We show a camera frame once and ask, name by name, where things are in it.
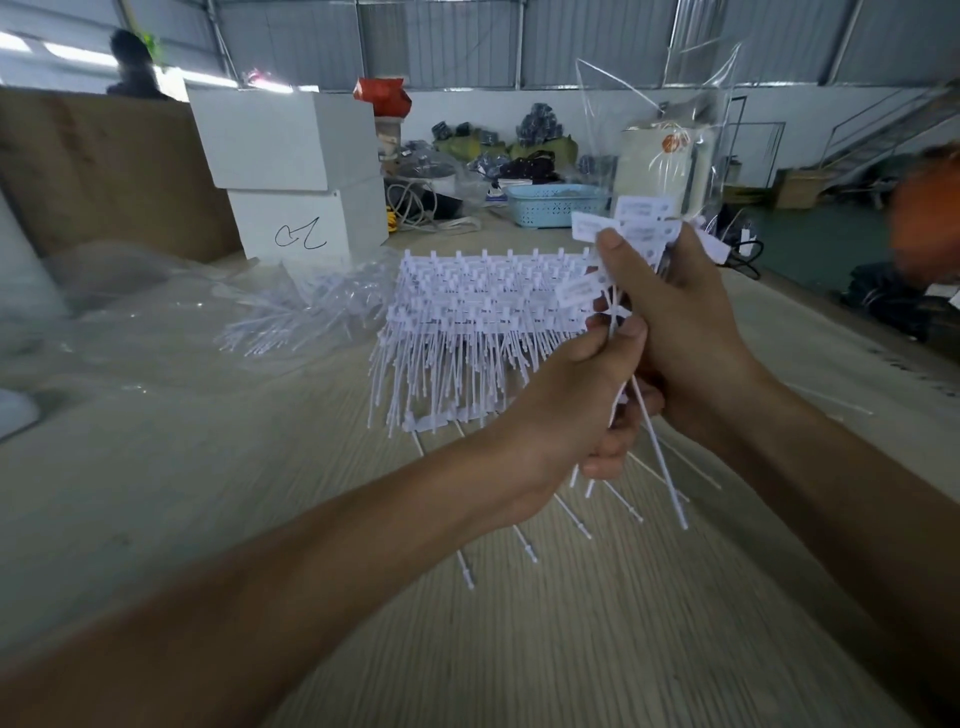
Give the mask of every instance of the white wall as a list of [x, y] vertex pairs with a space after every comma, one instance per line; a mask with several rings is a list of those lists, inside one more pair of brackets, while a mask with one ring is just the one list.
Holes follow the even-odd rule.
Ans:
[[[738, 88], [734, 95], [747, 96], [744, 122], [785, 122], [783, 139], [775, 167], [796, 167], [814, 164], [821, 154], [833, 127], [871, 104], [890, 95], [896, 89], [889, 87], [816, 86]], [[864, 113], [850, 124], [851, 129], [879, 119], [907, 99], [919, 95], [923, 89], [904, 89], [889, 101]], [[644, 91], [654, 104], [662, 101], [682, 101], [695, 91], [663, 89]], [[557, 112], [564, 131], [580, 144], [581, 154], [611, 153], [615, 150], [617, 133], [629, 122], [648, 115], [652, 106], [632, 91], [591, 91], [588, 98], [594, 116], [601, 120], [594, 124], [600, 134], [592, 145], [589, 141], [584, 96], [579, 90], [567, 91], [413, 91], [414, 105], [403, 125], [404, 139], [430, 139], [430, 128], [446, 121], [451, 128], [469, 121], [483, 128], [499, 132], [505, 139], [516, 137], [515, 127], [535, 102], [545, 102]], [[739, 103], [731, 114], [738, 113]], [[937, 130], [904, 145], [904, 150], [923, 148], [942, 143], [953, 134], [960, 135], [960, 122], [942, 125]], [[735, 153], [744, 159], [741, 183], [764, 184], [771, 159], [765, 155], [769, 134], [748, 133], [741, 128]]]

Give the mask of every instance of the black cable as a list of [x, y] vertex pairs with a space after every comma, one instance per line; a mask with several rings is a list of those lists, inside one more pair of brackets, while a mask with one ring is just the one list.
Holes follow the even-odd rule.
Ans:
[[[742, 255], [740, 248], [746, 245], [752, 245], [753, 248], [750, 249], [748, 255]], [[751, 280], [760, 280], [760, 272], [754, 263], [761, 255], [763, 255], [762, 240], [748, 240], [745, 243], [733, 243], [730, 246], [730, 255], [727, 258], [727, 262], [723, 264], [723, 267], [743, 274]]]

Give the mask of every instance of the left hand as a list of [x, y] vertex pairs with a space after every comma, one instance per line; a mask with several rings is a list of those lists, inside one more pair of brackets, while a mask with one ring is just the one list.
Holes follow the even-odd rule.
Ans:
[[[620, 475], [642, 421], [629, 381], [646, 337], [646, 323], [631, 316], [609, 341], [607, 328], [601, 327], [564, 343], [507, 411], [478, 433], [506, 454], [511, 475], [501, 481], [505, 487], [497, 497], [494, 527], [535, 515], [577, 464], [585, 479]], [[617, 407], [610, 426], [613, 402], [624, 382], [631, 400]], [[639, 384], [650, 416], [659, 414], [663, 395]]]

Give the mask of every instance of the white box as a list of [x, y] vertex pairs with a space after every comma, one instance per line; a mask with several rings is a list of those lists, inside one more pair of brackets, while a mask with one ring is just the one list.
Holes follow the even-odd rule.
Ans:
[[345, 269], [387, 239], [383, 180], [333, 192], [228, 190], [247, 257]]
[[213, 183], [324, 192], [380, 174], [373, 106], [349, 94], [190, 90]]

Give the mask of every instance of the staircase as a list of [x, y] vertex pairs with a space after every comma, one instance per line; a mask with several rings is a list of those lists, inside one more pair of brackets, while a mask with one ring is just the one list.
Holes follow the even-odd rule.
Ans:
[[[954, 82], [946, 90], [940, 86], [909, 98], [855, 129], [849, 126], [867, 111], [908, 90], [900, 88], [833, 127], [820, 160], [820, 169], [828, 172], [832, 179], [844, 177], [887, 152], [896, 152], [907, 139], [960, 114], [960, 85]], [[890, 117], [893, 120], [883, 125], [883, 120]], [[864, 133], [877, 124], [880, 126], [872, 132]]]

